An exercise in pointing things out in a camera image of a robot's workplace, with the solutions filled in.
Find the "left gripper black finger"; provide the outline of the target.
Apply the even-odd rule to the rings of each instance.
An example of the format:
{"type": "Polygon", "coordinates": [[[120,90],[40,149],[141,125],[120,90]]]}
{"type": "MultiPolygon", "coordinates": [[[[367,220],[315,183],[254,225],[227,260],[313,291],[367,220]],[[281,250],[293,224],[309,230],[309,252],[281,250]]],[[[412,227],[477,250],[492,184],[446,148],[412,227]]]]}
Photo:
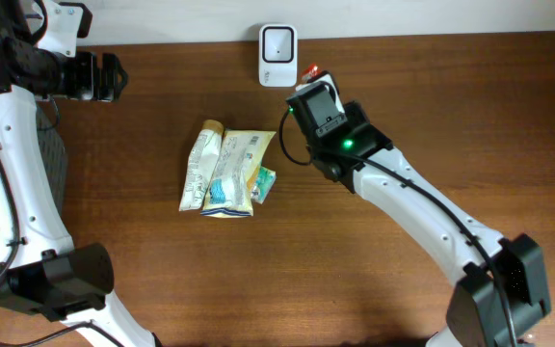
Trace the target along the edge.
{"type": "Polygon", "coordinates": [[[98,100],[104,102],[115,102],[120,98],[123,89],[127,85],[127,78],[124,76],[114,76],[113,78],[103,79],[99,87],[98,100]]]}
{"type": "Polygon", "coordinates": [[[104,53],[102,55],[102,74],[108,80],[127,80],[128,74],[122,67],[117,55],[104,53]]]}

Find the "red coffee stick sachet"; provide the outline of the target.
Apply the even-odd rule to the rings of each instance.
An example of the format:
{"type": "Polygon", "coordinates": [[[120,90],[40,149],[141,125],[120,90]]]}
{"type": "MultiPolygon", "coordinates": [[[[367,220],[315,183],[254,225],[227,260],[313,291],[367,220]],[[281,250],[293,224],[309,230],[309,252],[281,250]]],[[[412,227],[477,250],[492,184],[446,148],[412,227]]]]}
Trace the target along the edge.
{"type": "Polygon", "coordinates": [[[308,83],[319,73],[319,68],[316,64],[311,64],[302,74],[301,81],[308,83]]]}

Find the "yellow snack packet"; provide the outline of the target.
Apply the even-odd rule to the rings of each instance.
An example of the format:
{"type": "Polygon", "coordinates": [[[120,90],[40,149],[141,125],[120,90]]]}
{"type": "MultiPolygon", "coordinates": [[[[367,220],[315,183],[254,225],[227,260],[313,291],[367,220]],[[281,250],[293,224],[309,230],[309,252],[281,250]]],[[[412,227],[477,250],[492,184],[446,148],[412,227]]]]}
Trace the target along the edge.
{"type": "Polygon", "coordinates": [[[200,214],[213,218],[253,215],[251,188],[275,131],[225,131],[216,168],[200,214]]]}

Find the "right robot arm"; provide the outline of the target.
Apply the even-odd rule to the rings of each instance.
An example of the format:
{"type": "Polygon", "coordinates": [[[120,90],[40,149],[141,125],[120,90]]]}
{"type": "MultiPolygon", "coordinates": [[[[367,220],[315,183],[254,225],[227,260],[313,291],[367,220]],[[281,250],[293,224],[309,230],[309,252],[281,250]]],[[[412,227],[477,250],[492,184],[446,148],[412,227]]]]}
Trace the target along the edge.
{"type": "Polygon", "coordinates": [[[300,85],[286,102],[311,165],[381,209],[452,285],[446,326],[426,345],[524,345],[524,335],[551,311],[541,246],[526,234],[510,240],[451,202],[358,103],[341,102],[330,79],[300,85]]]}

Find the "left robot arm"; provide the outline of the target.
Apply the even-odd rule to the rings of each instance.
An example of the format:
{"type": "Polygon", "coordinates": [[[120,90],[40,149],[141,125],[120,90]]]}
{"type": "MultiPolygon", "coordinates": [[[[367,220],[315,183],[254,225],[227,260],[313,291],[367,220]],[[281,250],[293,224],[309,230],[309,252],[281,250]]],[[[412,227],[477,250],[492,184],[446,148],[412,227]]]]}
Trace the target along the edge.
{"type": "Polygon", "coordinates": [[[59,322],[94,346],[155,346],[118,298],[106,249],[76,248],[66,230],[66,153],[39,107],[119,98],[127,83],[119,58],[76,48],[92,21],[80,2],[37,1],[28,14],[0,1],[0,307],[59,322]]]}

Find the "white barcode scanner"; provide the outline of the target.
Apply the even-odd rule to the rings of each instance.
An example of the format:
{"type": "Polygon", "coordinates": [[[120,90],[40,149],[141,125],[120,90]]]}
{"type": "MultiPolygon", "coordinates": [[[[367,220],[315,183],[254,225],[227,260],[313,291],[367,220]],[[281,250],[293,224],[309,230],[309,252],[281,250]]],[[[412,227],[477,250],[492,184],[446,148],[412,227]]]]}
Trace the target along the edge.
{"type": "Polygon", "coordinates": [[[269,23],[258,32],[258,80],[263,87],[293,87],[298,80],[298,32],[269,23]]]}

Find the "teal tissue pack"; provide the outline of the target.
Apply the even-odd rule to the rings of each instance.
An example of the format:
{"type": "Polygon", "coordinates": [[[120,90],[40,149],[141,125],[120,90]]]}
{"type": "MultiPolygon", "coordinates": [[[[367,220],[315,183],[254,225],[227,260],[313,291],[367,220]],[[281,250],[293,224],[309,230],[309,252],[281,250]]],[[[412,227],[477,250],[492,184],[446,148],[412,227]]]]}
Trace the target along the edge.
{"type": "Polygon", "coordinates": [[[251,200],[262,204],[268,197],[277,179],[277,174],[265,167],[260,167],[256,181],[251,188],[251,200]]]}

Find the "white tube with tan cap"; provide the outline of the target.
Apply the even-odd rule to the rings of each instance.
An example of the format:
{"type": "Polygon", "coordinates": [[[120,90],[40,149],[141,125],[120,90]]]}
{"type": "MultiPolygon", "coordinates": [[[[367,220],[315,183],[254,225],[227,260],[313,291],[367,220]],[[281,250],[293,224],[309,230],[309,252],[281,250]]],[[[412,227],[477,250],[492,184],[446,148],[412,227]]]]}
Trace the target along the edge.
{"type": "Polygon", "coordinates": [[[221,152],[225,128],[205,120],[188,157],[180,211],[200,209],[221,152]]]}

